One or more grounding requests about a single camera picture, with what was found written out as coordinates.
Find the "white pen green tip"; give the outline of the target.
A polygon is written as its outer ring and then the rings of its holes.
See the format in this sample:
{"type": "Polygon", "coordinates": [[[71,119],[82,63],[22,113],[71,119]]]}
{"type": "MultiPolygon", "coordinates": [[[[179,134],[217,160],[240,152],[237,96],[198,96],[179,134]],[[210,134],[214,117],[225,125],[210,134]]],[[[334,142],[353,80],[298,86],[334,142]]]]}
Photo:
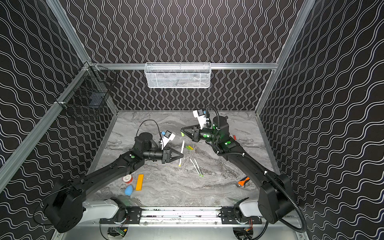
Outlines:
{"type": "Polygon", "coordinates": [[[198,170],[197,166],[195,165],[194,161],[190,158],[190,162],[193,164],[195,170],[197,171],[198,175],[201,176],[200,171],[198,170]]]}

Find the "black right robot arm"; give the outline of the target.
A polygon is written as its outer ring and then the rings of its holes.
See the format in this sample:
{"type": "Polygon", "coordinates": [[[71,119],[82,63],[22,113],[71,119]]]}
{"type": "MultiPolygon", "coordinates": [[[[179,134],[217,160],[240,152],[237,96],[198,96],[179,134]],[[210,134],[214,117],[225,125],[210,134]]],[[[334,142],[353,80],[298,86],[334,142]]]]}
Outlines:
{"type": "Polygon", "coordinates": [[[276,174],[250,156],[230,134],[226,116],[213,106],[193,111],[197,125],[181,128],[181,132],[198,143],[204,140],[217,156],[234,164],[259,188],[258,209],[270,224],[281,222],[298,233],[307,230],[305,216],[297,204],[291,180],[276,174]]]}

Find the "white pen yellow tip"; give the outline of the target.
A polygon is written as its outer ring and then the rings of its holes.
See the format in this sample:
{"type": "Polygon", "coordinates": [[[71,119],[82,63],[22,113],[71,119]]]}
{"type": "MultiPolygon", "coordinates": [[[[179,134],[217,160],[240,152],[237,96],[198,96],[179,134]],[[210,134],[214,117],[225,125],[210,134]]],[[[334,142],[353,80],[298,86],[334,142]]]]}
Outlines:
{"type": "Polygon", "coordinates": [[[179,159],[179,164],[178,164],[178,166],[179,167],[181,167],[181,165],[182,165],[182,159],[183,159],[183,157],[184,157],[184,147],[185,147],[185,140],[183,140],[183,142],[182,142],[182,148],[181,148],[181,151],[180,151],[180,153],[181,153],[181,158],[179,159]]]}

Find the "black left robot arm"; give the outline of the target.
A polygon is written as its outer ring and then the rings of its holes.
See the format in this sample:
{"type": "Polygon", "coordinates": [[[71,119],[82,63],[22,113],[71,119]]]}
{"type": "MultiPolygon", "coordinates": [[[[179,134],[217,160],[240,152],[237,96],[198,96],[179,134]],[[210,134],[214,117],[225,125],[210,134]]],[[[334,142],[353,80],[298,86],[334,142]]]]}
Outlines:
{"type": "Polygon", "coordinates": [[[141,133],[135,137],[134,146],[114,162],[76,180],[59,180],[50,195],[43,200],[45,216],[59,233],[74,228],[83,217],[83,202],[109,183],[137,171],[145,161],[171,163],[184,157],[177,150],[155,143],[153,135],[141,133]]]}

